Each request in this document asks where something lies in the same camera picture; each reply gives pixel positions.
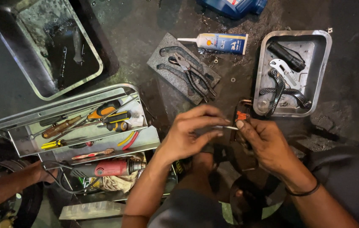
gray foam insert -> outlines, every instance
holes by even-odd
[[[170,56],[174,56],[174,53],[176,52],[187,59],[190,65],[197,69],[202,75],[205,75],[205,77],[211,82],[212,87],[219,82],[220,76],[206,64],[202,63],[189,49],[177,41],[177,39],[170,33],[167,33],[164,36],[157,49],[147,61],[147,64],[197,105],[202,101],[202,97],[193,90],[182,68],[168,62],[168,58]],[[192,77],[198,88],[205,95],[208,95],[209,91],[203,82],[198,77]]]

oil tube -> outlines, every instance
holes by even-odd
[[[295,72],[301,72],[306,67],[305,63],[302,60],[291,55],[283,46],[281,46],[277,42],[269,43],[267,49],[277,55],[280,59],[284,60],[288,64],[288,66]]]
[[[202,33],[197,38],[178,38],[178,41],[195,42],[198,48],[245,55],[247,39],[248,34]]]

dark shorts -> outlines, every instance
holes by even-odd
[[[229,227],[223,218],[222,205],[191,189],[171,192],[154,213],[149,228],[223,228]]]

forearm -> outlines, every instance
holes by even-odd
[[[294,169],[284,174],[281,179],[294,193],[308,192],[316,186],[315,177],[299,161]],[[359,228],[357,221],[323,186],[311,195],[291,198],[302,220],[310,228]]]
[[[26,187],[37,183],[40,175],[35,167],[26,167],[18,172],[0,177],[0,204]]]
[[[157,151],[131,189],[125,216],[139,216],[148,221],[160,206],[170,168],[171,163],[162,157],[161,151]]]

wire cutter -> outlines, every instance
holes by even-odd
[[[206,85],[207,89],[209,90],[209,92],[213,95],[216,96],[216,92],[213,90],[212,86],[210,85],[210,81],[204,76],[202,75],[197,69],[195,69],[194,67],[192,67],[184,57],[182,57],[180,54],[178,53],[174,53],[174,58],[169,58],[169,62],[175,65],[179,65],[182,70],[184,71],[184,73],[186,74],[186,77],[189,81],[189,83],[191,84],[192,88],[204,99],[204,101],[207,103],[209,100],[207,99],[206,95],[198,88],[198,86],[196,85],[194,79],[192,78],[192,74],[197,76],[198,78],[200,78],[203,83]]]

